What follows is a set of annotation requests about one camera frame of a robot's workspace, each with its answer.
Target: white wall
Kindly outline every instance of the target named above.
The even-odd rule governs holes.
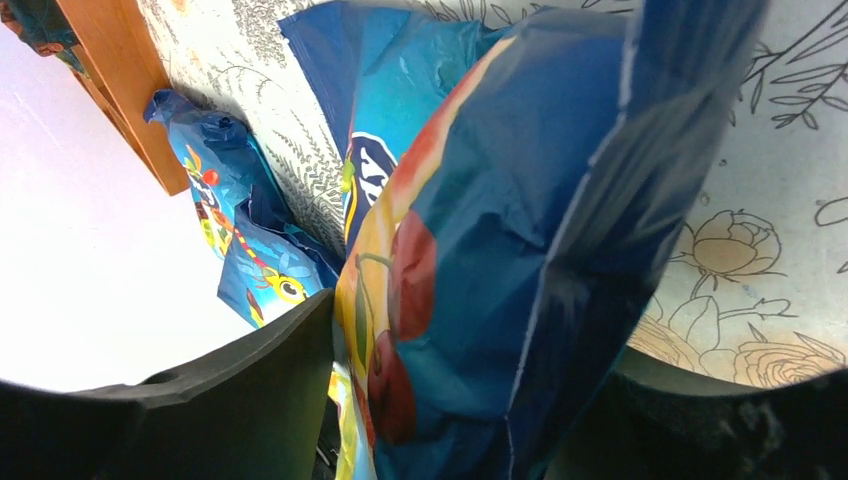
[[[137,383],[251,328],[168,197],[57,59],[0,28],[0,379]]]

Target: flower drawing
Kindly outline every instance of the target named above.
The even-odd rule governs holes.
[[[769,272],[780,257],[781,245],[774,226],[756,215],[724,210],[707,220],[697,232],[684,225],[670,261],[698,268],[700,280],[690,299],[698,296],[707,280],[761,275]]]
[[[761,323],[769,317],[791,317],[786,313],[790,306],[786,299],[760,299],[751,307],[721,311],[715,298],[705,295],[684,302],[665,318],[659,302],[652,298],[628,344],[691,372],[753,384],[745,378],[735,378],[739,349],[722,341],[722,330],[726,330],[728,321],[733,324],[747,319]],[[751,332],[756,331],[748,325]]]
[[[848,222],[848,197],[824,202],[816,211],[814,218],[819,227],[829,227]],[[836,269],[837,274],[846,272],[848,272],[848,261]]]
[[[736,383],[760,388],[776,388],[815,378],[844,368],[845,354],[801,333],[801,344],[769,342],[751,327],[756,341],[739,346],[734,360]]]

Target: blue package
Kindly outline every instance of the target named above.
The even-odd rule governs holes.
[[[344,237],[350,250],[362,217],[418,130],[505,30],[343,1],[279,23],[344,153]]]
[[[235,206],[247,199],[251,185],[284,201],[256,140],[240,120],[199,109],[170,89],[153,95],[144,119],[165,126],[168,142],[188,174],[206,241],[222,260],[233,239]]]
[[[288,206],[259,187],[236,206],[233,236],[218,297],[254,328],[336,284],[341,259],[294,225]]]
[[[419,129],[336,287],[376,477],[544,475],[659,282],[767,5],[542,9]]]

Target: wooden shelf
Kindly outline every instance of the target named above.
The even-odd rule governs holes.
[[[168,194],[188,188],[165,129],[143,118],[153,92],[171,85],[136,0],[57,2],[80,41],[74,53],[88,77],[77,80]]]

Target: fabric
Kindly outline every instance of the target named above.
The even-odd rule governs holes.
[[[542,3],[630,15],[641,2],[387,5],[498,28]],[[276,23],[311,4],[139,0],[175,88],[247,120],[298,224],[342,254],[343,162]],[[732,128],[687,219],[692,235],[684,230],[631,339],[635,348],[680,368],[767,388],[846,363],[846,15],[845,0],[774,3],[728,115]]]
[[[70,50],[79,44],[79,40],[55,0],[2,1],[0,20],[42,57],[56,55],[84,73],[79,59]]]

